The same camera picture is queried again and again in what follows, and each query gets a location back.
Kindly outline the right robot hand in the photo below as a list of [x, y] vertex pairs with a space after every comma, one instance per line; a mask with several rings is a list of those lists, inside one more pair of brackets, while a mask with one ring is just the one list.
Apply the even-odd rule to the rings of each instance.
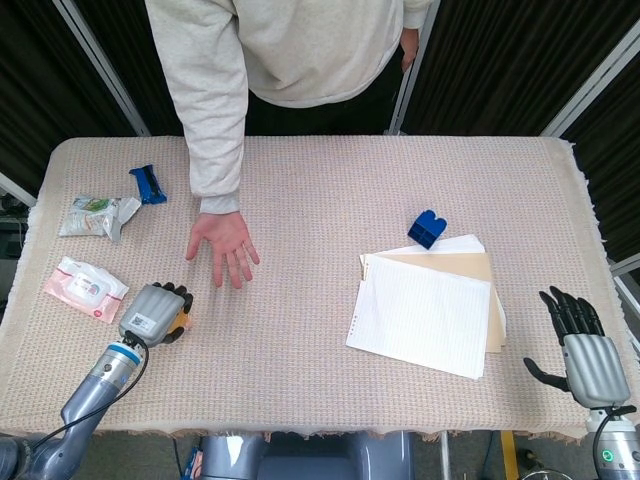
[[547, 373], [525, 357], [529, 373], [539, 382], [571, 394], [589, 410], [622, 407], [631, 398], [630, 388], [618, 350], [605, 335], [595, 308], [586, 299], [555, 286], [539, 296], [561, 347], [565, 374]]

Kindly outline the person's open hand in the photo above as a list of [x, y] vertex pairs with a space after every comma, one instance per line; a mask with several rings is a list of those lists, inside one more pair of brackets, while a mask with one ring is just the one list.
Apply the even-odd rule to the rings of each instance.
[[222, 286], [224, 273], [235, 289], [253, 279], [250, 264], [258, 265], [260, 258], [240, 212], [200, 213], [191, 228], [185, 255], [188, 261], [195, 259], [202, 242], [211, 250], [216, 287]]

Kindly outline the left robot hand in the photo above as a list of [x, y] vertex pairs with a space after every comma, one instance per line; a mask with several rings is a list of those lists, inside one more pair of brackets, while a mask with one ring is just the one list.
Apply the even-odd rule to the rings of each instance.
[[183, 285], [154, 282], [145, 285], [119, 322], [123, 338], [137, 337], [147, 347], [171, 344], [189, 328], [193, 295]]

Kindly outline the person's hanging hand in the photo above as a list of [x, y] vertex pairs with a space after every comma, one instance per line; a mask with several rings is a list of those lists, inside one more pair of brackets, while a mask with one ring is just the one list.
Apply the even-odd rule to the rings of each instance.
[[419, 30], [404, 28], [400, 37], [400, 46], [403, 52], [401, 69], [406, 73], [416, 59], [419, 50]]

